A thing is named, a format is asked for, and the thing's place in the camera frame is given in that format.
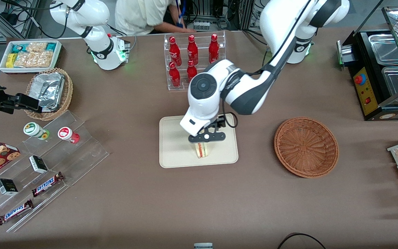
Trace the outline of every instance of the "glass display case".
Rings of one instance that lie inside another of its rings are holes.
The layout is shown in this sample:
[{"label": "glass display case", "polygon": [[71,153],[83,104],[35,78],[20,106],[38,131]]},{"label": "glass display case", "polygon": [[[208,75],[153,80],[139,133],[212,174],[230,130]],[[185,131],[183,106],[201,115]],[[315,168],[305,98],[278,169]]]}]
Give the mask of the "glass display case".
[{"label": "glass display case", "polygon": [[346,41],[348,67],[365,120],[398,120],[398,0],[381,0]]}]

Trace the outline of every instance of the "white shirt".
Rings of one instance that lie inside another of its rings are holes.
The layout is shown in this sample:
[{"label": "white shirt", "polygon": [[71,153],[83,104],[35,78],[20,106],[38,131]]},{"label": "white shirt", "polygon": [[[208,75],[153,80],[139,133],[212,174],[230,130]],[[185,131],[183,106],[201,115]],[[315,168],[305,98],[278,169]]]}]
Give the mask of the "white shirt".
[{"label": "white shirt", "polygon": [[146,35],[164,22],[169,5],[176,0],[117,0],[115,26],[127,35]]}]

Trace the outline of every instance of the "red switch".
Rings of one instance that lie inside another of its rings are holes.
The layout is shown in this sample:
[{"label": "red switch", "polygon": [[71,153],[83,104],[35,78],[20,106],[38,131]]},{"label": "red switch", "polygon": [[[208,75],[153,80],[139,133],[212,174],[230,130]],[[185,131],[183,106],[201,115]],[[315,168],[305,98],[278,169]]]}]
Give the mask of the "red switch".
[{"label": "red switch", "polygon": [[360,84],[360,83],[362,83],[362,81],[363,81],[363,78],[362,78],[362,76],[360,76],[360,75],[358,75],[358,76],[356,76],[356,77],[354,78],[354,83],[356,83],[357,85]]}]

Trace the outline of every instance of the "empty wicker basket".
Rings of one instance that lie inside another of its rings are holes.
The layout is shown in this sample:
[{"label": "empty wicker basket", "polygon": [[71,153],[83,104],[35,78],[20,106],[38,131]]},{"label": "empty wicker basket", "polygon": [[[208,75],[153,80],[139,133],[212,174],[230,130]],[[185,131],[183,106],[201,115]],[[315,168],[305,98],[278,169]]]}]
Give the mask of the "empty wicker basket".
[{"label": "empty wicker basket", "polygon": [[[55,118],[58,118],[60,115],[62,115],[70,106],[70,102],[72,100],[72,93],[73,93],[72,79],[70,79],[68,74],[60,68],[54,68],[51,70],[47,70],[47,71],[41,72],[40,74],[51,74],[51,73],[60,73],[65,77],[64,89],[62,90],[62,96],[61,96],[61,100],[59,103],[60,108],[56,112],[43,112],[43,113],[37,113],[37,112],[25,110],[25,112],[27,113],[27,115],[30,118],[35,118],[35,119],[39,119],[39,120],[43,120],[43,121],[54,120]],[[32,86],[33,79],[34,79],[34,77],[30,81],[30,84],[27,86],[26,95],[29,95],[30,87]]]},{"label": "empty wicker basket", "polygon": [[322,123],[305,117],[288,119],[279,126],[274,149],[289,171],[305,178],[327,175],[339,158],[332,132]]}]

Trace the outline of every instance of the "acrylic bottle rack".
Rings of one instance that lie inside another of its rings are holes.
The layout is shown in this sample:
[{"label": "acrylic bottle rack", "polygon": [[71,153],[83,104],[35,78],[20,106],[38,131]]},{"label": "acrylic bottle rack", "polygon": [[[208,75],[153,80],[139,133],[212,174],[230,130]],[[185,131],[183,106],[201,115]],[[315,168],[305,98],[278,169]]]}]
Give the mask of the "acrylic bottle rack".
[{"label": "acrylic bottle rack", "polygon": [[[44,126],[50,132],[47,140],[30,137],[17,146],[21,156],[0,170],[0,178],[12,179],[18,193],[7,196],[0,192],[0,216],[24,204],[28,199],[32,200],[34,208],[10,219],[0,229],[15,232],[109,155],[85,129],[83,123],[76,115],[66,111]],[[79,134],[79,142],[71,144],[57,137],[58,130],[64,126]],[[29,161],[32,155],[40,156],[44,160],[48,168],[46,173],[33,171]],[[31,191],[57,172],[61,172],[65,178],[33,198]]]},{"label": "acrylic bottle rack", "polygon": [[[195,42],[198,45],[198,54],[199,54],[199,63],[195,66],[198,73],[202,73],[203,70],[210,64],[208,61],[208,47],[211,42],[211,35],[218,35],[218,44],[219,44],[219,60],[226,59],[226,38],[224,31],[217,32],[200,32],[194,33]],[[190,82],[188,81],[187,68],[188,68],[188,35],[191,34],[167,34],[164,36],[164,56],[165,56],[165,70],[167,71],[167,85],[169,90],[187,90]],[[180,57],[182,59],[182,64],[177,66],[180,74],[180,87],[173,87],[170,80],[170,67],[169,63],[171,61],[170,57],[170,36],[174,36],[176,38],[176,44],[180,49]]]}]

